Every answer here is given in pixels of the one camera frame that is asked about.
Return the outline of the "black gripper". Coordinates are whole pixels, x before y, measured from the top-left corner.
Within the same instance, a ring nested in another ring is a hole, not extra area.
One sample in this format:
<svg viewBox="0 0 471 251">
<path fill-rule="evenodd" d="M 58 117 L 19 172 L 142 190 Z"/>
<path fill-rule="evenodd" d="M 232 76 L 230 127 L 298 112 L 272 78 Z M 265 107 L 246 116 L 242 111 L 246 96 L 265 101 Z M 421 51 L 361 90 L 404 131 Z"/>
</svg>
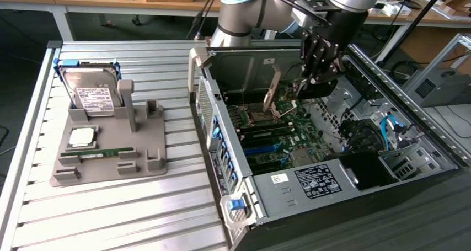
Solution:
<svg viewBox="0 0 471 251">
<path fill-rule="evenodd" d="M 306 28 L 301 33 L 301 77 L 309 83 L 324 83 L 338 78 L 344 72 L 342 56 L 368 13 L 346 10 L 326 12 L 328 25 Z"/>
</svg>

